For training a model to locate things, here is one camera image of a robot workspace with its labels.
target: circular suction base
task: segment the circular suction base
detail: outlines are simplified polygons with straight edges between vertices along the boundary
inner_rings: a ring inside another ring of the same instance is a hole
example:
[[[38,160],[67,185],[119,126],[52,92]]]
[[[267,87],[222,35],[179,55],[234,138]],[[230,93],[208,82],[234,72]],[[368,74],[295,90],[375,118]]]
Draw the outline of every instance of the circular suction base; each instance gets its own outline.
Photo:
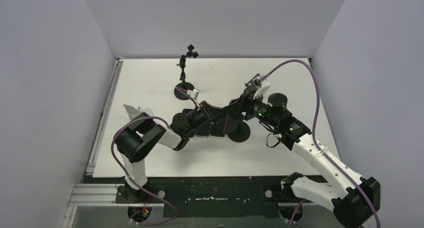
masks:
[[[195,87],[193,86],[193,84],[186,82],[185,87],[183,87],[182,82],[180,82],[176,87],[185,89],[185,90],[193,90]],[[173,93],[175,95],[176,98],[178,98],[179,100],[188,100],[189,98],[187,96],[184,96],[184,94],[180,93],[178,90],[176,90],[174,88]]]
[[[128,210],[127,210],[128,217],[130,219],[132,218],[133,222],[142,223],[145,220],[147,220],[147,218],[149,218],[150,214],[152,213],[151,207],[146,207],[146,209],[148,210],[148,212],[142,212],[143,207],[128,207]]]
[[[244,142],[249,139],[251,129],[246,122],[243,122],[234,132],[228,134],[228,137],[233,142]]]

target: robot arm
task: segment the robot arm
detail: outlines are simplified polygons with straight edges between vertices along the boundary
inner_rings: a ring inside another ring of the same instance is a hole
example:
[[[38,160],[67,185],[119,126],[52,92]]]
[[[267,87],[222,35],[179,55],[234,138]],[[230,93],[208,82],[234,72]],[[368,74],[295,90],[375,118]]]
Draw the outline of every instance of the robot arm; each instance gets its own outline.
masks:
[[[237,120],[257,118],[267,130],[277,135],[280,143],[305,159],[331,185],[328,187],[311,181],[302,174],[293,173],[281,182],[283,193],[310,200],[327,208],[347,228],[357,228],[365,223],[373,213],[364,197],[348,178],[340,174],[324,153],[359,184],[377,211],[380,209],[380,184],[373,177],[365,179],[348,168],[326,148],[318,149],[314,145],[310,129],[287,110],[288,100],[285,95],[274,93],[268,97],[267,104],[263,103],[263,95],[270,84],[267,80],[260,81],[261,78],[262,76],[257,74],[246,83],[243,94],[229,106],[218,108],[203,101],[199,104],[199,109],[189,116],[176,114],[170,128],[163,127],[152,119],[129,126],[118,136],[116,145],[122,153],[130,176],[141,186],[146,184],[144,158],[156,143],[179,151],[190,140],[187,134],[204,123],[214,124],[227,115]],[[152,115],[151,111],[145,111],[137,118]],[[134,190],[138,190],[128,180],[127,183]]]

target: white table surface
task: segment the white table surface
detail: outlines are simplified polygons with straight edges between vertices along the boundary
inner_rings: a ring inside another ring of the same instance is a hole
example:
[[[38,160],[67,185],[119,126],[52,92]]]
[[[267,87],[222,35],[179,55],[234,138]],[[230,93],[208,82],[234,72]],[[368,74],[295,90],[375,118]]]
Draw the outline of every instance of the white table surface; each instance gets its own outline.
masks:
[[[187,59],[187,82],[200,90],[198,100],[223,107],[243,92],[244,83],[257,73],[265,74],[288,58],[196,58]],[[111,156],[115,132],[130,121],[123,104],[149,107],[169,123],[174,114],[193,108],[191,101],[174,97],[181,69],[178,59],[125,59],[114,93],[107,124],[97,155],[94,177],[119,177],[124,172]],[[290,63],[268,78],[271,88],[264,96],[280,92],[288,97],[293,115],[312,129],[316,95],[308,70]],[[266,131],[257,119],[247,121],[250,138],[235,143],[225,137],[193,137],[179,152],[160,144],[145,159],[148,177],[283,176],[293,172],[319,175],[307,162],[284,145],[266,147]],[[324,107],[317,123],[317,138],[339,157]]]

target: white wall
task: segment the white wall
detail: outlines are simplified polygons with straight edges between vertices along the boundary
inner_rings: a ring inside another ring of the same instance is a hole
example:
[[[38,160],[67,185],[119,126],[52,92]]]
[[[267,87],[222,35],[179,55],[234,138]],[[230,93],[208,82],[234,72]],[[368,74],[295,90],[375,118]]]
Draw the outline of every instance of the white wall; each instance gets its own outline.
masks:
[[[314,56],[344,162],[381,183],[382,227],[423,227],[424,0],[346,0]]]
[[[86,0],[117,57],[312,57],[344,0]]]
[[[59,227],[114,56],[84,0],[0,0],[0,222]]]

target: purple cable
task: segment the purple cable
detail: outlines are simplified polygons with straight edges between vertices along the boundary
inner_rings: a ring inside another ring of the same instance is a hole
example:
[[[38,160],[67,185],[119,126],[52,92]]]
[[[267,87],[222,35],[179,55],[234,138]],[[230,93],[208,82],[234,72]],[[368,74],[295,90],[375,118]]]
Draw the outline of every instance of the purple cable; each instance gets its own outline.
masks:
[[[228,103],[228,105],[231,105],[232,103],[234,103],[234,102],[235,102],[235,101],[237,101],[237,100],[238,100],[238,98],[231,100],[231,101]],[[224,128],[222,129],[222,133],[223,133],[224,135],[226,135],[226,134],[227,134],[227,124],[228,124],[228,119],[229,119],[229,118],[230,118],[230,116],[227,114],[227,115],[226,115],[226,117],[225,117]]]
[[[167,222],[170,222],[170,221],[173,221],[173,220],[175,220],[177,217],[178,217],[178,210],[171,204],[171,203],[169,203],[168,201],[166,201],[165,199],[163,199],[163,198],[160,198],[159,196],[157,196],[157,195],[155,195],[155,194],[153,194],[153,193],[151,193],[151,192],[149,192],[148,190],[146,190],[146,189],[144,189],[142,186],[140,186],[139,184],[137,184],[131,177],[130,177],[130,175],[129,175],[129,173],[128,173],[128,171],[126,170],[126,168],[122,165],[122,163],[118,160],[118,157],[115,155],[115,153],[114,153],[114,146],[115,146],[115,142],[116,142],[116,140],[117,140],[117,138],[118,138],[118,136],[126,129],[126,128],[128,128],[129,126],[131,126],[132,124],[134,124],[134,123],[136,123],[136,122],[139,122],[139,121],[142,121],[142,120],[146,120],[146,119],[158,119],[158,120],[161,120],[161,121],[163,121],[165,124],[166,124],[166,126],[168,127],[168,128],[171,128],[170,127],[170,125],[164,120],[164,119],[162,119],[162,118],[160,118],[160,117],[140,117],[140,118],[137,118],[137,119],[135,119],[135,120],[132,120],[132,121],[130,121],[130,122],[128,122],[125,126],[123,126],[121,129],[119,129],[116,133],[115,133],[115,135],[113,136],[113,139],[112,139],[112,144],[111,144],[111,146],[110,146],[110,151],[112,152],[112,156],[113,156],[113,158],[115,159],[115,161],[118,163],[118,165],[123,169],[123,172],[125,173],[125,175],[126,175],[126,177],[134,184],[134,185],[136,185],[140,190],[142,190],[143,192],[145,192],[145,193],[147,193],[147,194],[149,194],[149,195],[151,195],[152,197],[154,197],[154,198],[156,198],[156,199],[158,199],[158,200],[160,200],[160,201],[162,201],[163,203],[165,203],[165,204],[167,204],[168,206],[170,206],[174,211],[175,211],[175,216],[174,217],[172,217],[172,218],[169,218],[169,219],[167,219],[167,220],[164,220],[164,221],[161,221],[161,222],[155,222],[155,223],[148,223],[148,224],[143,224],[143,223],[139,223],[139,225],[140,226],[157,226],[157,225],[162,225],[162,224],[165,224],[165,223],[167,223]],[[135,215],[137,215],[138,213],[134,213],[131,217],[130,217],[130,219],[133,219],[133,217],[135,216]]]
[[[198,104],[196,103],[196,100],[194,100],[192,97],[187,95],[187,90],[180,88],[180,87],[175,87],[175,90],[177,90],[178,92],[180,92],[184,96],[188,97],[194,103],[194,109],[191,110],[189,113],[187,113],[187,116],[189,116],[190,114],[192,114],[193,112],[198,110]]]
[[[318,112],[320,110],[320,100],[319,100],[320,99],[320,95],[319,95],[320,94],[320,90],[318,88],[317,79],[315,78],[315,75],[314,75],[314,73],[312,71],[312,68],[306,62],[304,62],[302,60],[291,59],[291,60],[287,60],[287,61],[282,62],[281,64],[279,64],[277,67],[275,67],[273,70],[271,70],[265,76],[263,76],[260,79],[260,81],[263,81],[263,80],[267,79],[278,68],[280,68],[281,66],[283,66],[285,64],[291,63],[291,62],[298,62],[298,63],[303,64],[308,69],[310,75],[312,76],[312,80],[313,80],[313,83],[314,83],[314,86],[315,86],[315,91],[316,91],[316,94],[317,94],[316,95],[316,99],[317,100],[316,100],[315,116],[313,118],[313,124],[312,124],[312,140],[313,140],[313,143],[315,144],[316,148],[319,151],[321,151],[322,148],[318,145],[317,139],[316,139],[316,136],[315,136],[315,129],[316,129],[317,120],[318,120]],[[362,190],[362,188],[339,165],[337,165],[337,163],[327,153],[323,152],[322,154],[324,155],[324,157],[327,158],[327,160],[329,160],[358,189],[358,191],[360,192],[360,194],[363,196],[363,198],[365,199],[366,203],[368,204],[369,208],[371,209],[372,214],[374,215],[375,222],[377,224],[377,228],[380,228],[381,227],[381,224],[380,224],[379,216],[377,215],[377,211],[376,211],[375,207],[373,206],[371,200],[368,198],[368,196]]]
[[[297,207],[294,209],[293,214],[291,215],[290,218],[290,223],[288,224],[288,228],[291,228],[293,225],[293,219],[295,218],[296,213],[298,212],[298,210],[300,209],[300,207],[302,206],[302,204],[305,202],[306,200],[303,199],[299,202],[299,204],[297,205]]]

